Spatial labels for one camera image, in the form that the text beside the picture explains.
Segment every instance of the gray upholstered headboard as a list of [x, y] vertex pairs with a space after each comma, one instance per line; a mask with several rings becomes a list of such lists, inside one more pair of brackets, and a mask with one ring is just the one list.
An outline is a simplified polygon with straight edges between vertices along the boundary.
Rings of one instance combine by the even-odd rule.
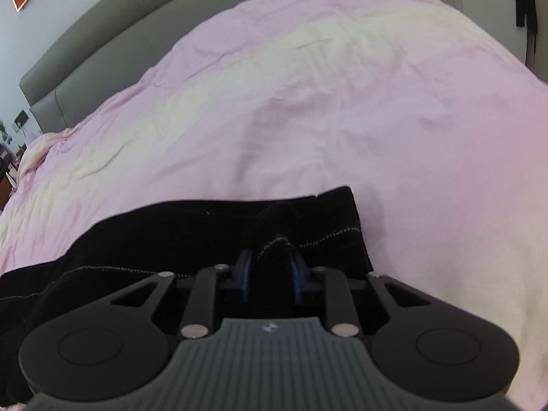
[[245, 0], [101, 0], [20, 82], [44, 133], [75, 126], [136, 83], [196, 25]]

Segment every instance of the bed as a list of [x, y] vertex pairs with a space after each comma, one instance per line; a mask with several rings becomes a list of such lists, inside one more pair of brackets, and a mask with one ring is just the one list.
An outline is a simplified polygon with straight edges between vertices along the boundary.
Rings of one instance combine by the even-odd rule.
[[150, 204], [348, 185], [375, 270], [503, 327], [509, 397], [548, 401], [548, 87], [457, 11], [102, 0], [21, 89], [46, 134], [0, 217], [0, 275]]

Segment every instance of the white stitching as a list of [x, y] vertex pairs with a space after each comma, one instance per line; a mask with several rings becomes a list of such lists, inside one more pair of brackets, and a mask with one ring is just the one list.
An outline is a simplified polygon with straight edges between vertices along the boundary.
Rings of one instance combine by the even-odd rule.
[[[152, 271], [149, 271], [149, 270], [139, 270], [139, 269], [128, 269], [127, 267], [114, 267], [114, 266], [80, 266], [80, 267], [77, 267], [76, 269], [72, 269], [72, 270], [69, 270], [63, 274], [61, 274], [61, 276], [59, 278], [57, 278], [55, 281], [52, 281], [51, 283], [49, 283], [45, 288], [44, 290], [42, 290], [41, 292], [35, 292], [33, 294], [29, 294], [29, 295], [24, 295], [24, 296], [21, 296], [21, 295], [14, 295], [14, 296], [7, 296], [6, 298], [0, 298], [0, 301], [4, 301], [4, 300], [12, 300], [12, 299], [15, 299], [15, 298], [20, 298], [20, 299], [23, 299], [23, 298], [30, 298], [31, 296], [35, 296], [35, 295], [42, 295], [46, 290], [48, 290], [51, 286], [53, 286], [54, 284], [56, 284], [62, 277], [64, 277], [65, 275], [68, 275], [69, 273], [73, 273], [73, 272], [78, 272], [80, 270], [89, 270], [89, 269], [92, 269], [92, 270], [122, 270], [122, 271], [125, 271], [125, 272], [131, 272], [131, 273], [146, 273], [148, 275], [154, 275], [155, 273], [158, 273], [158, 272], [152, 272]], [[192, 276], [190, 275], [181, 275], [179, 273], [176, 273], [177, 275], [177, 278], [193, 278]]]
[[[345, 228], [342, 228], [341, 230], [337, 230], [335, 232], [332, 232], [332, 233], [328, 233], [327, 235], [325, 235], [324, 237], [321, 237], [320, 239], [317, 239], [316, 241], [312, 241], [312, 242], [305, 242], [303, 244], [298, 244], [298, 245], [295, 245], [294, 248], [295, 249], [303, 249], [305, 247], [311, 247], [313, 245], [318, 245], [324, 241], [326, 241], [327, 239], [330, 239], [330, 238], [333, 238], [335, 236], [338, 236], [338, 235], [341, 235], [343, 233], [347, 233], [347, 232], [360, 232], [361, 233], [361, 230], [359, 227], [345, 227]], [[275, 237], [272, 241], [268, 242], [262, 249], [261, 249], [261, 252], [259, 252], [259, 256], [257, 257], [257, 260], [259, 260], [262, 255], [264, 255], [264, 253], [270, 248], [272, 247], [274, 244], [276, 244], [277, 242], [279, 241], [284, 241], [286, 242], [287, 244], [289, 245], [292, 245], [291, 242], [289, 242], [289, 240], [287, 239], [287, 236], [277, 236]], [[131, 272], [131, 273], [146, 273], [146, 274], [149, 274], [149, 275], [154, 275], [155, 273], [158, 273], [158, 272], [153, 272], [153, 271], [149, 271], [149, 270], [139, 270], [139, 269], [128, 269], [126, 267], [114, 267], [114, 266], [80, 266], [80, 267], [77, 267], [76, 269], [72, 269], [72, 270], [69, 270], [65, 273], [63, 273], [58, 279], [56, 279], [55, 281], [49, 283], [45, 288], [44, 290], [42, 290], [41, 292], [35, 292], [33, 294], [30, 294], [30, 295], [25, 295], [25, 296], [20, 296], [20, 295], [14, 295], [14, 296], [7, 296], [6, 298], [0, 298], [0, 301], [3, 301], [3, 300], [12, 300], [12, 299], [16, 299], [16, 298], [19, 298], [19, 299], [23, 299], [23, 298], [30, 298], [31, 296], [35, 296], [35, 295], [41, 295], [42, 293], [44, 293], [46, 290], [48, 290], [52, 285], [56, 284], [62, 277], [64, 277], [65, 275], [68, 275], [69, 273], [73, 273], [73, 272], [77, 272], [78, 270], [88, 270], [88, 269], [93, 269], [93, 270], [122, 270], [122, 271], [125, 271], [125, 272]], [[192, 278], [192, 276], [190, 275], [181, 275], [179, 273], [176, 274], [178, 278]]]
[[257, 257], [257, 260], [259, 260], [262, 257], [262, 255], [264, 255], [264, 253], [270, 247], [272, 247], [274, 244], [276, 244], [279, 241], [284, 241], [287, 244], [293, 246], [295, 249], [303, 249], [305, 247], [311, 247], [312, 245], [318, 245], [318, 244], [326, 241], [327, 239], [333, 238], [335, 236], [341, 235], [341, 234], [346, 233], [346, 232], [360, 232], [361, 233], [362, 231], [359, 227], [345, 227], [345, 228], [342, 228], [341, 230], [336, 230], [334, 232], [328, 233], [327, 235], [325, 235], [324, 237], [321, 237], [320, 239], [317, 239], [316, 241], [305, 242], [303, 244], [298, 244], [298, 245], [295, 245], [295, 246], [293, 246], [291, 244], [291, 242], [289, 242], [289, 240], [287, 239], [287, 236], [278, 235], [277, 237], [275, 237], [272, 241], [270, 241], [268, 244], [266, 244], [261, 249], [261, 252], [259, 252], [259, 256]]
[[317, 241], [305, 242], [304, 244], [296, 245], [295, 249], [302, 249], [302, 248], [305, 248], [305, 247], [310, 247], [312, 245], [318, 245], [318, 244], [320, 244], [320, 242], [324, 242], [327, 239], [330, 239], [330, 238], [335, 237], [337, 235], [341, 235], [341, 234], [346, 233], [346, 232], [361, 232], [361, 230], [360, 230], [359, 227], [342, 228], [341, 230], [337, 230], [335, 232], [332, 232], [330, 234], [325, 235], [324, 237], [318, 239]]
[[264, 252], [266, 252], [270, 247], [272, 247], [274, 244], [276, 244], [277, 242], [279, 241], [284, 241], [286, 242], [287, 244], [291, 245], [291, 242], [289, 242], [289, 240], [287, 239], [287, 236], [281, 236], [281, 235], [278, 235], [277, 237], [275, 237], [272, 241], [270, 241], [268, 244], [266, 244], [262, 249], [261, 251], [259, 252], [259, 256], [257, 257], [257, 260], [261, 259], [262, 255], [264, 254]]

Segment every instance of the logo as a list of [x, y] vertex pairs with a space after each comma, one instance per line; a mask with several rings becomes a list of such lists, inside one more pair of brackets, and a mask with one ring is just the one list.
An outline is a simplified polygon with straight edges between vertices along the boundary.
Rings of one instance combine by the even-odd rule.
[[276, 329], [278, 329], [278, 325], [274, 323], [268, 323], [265, 324], [262, 329], [264, 331], [267, 331], [269, 334], [272, 334], [273, 332], [276, 332]]

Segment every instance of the wrinkled fabric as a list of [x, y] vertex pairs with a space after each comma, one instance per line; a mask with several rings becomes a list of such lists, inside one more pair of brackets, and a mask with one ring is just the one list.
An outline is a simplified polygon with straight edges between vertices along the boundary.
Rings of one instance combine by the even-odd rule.
[[18, 403], [17, 405], [12, 405], [5, 408], [0, 407], [0, 411], [23, 411], [24, 409], [25, 405], [23, 405], [22, 403]]
[[509, 332], [509, 397], [539, 410], [547, 106], [544, 83], [438, 0], [250, 0], [29, 166], [0, 217], [0, 274], [160, 201], [348, 185], [375, 270]]
[[19, 183], [28, 172], [36, 170], [44, 162], [50, 148], [70, 137], [75, 131], [72, 128], [67, 128], [61, 133], [46, 133], [36, 138], [32, 143], [32, 147], [27, 150], [23, 155], [23, 159], [21, 159], [17, 171], [17, 182]]

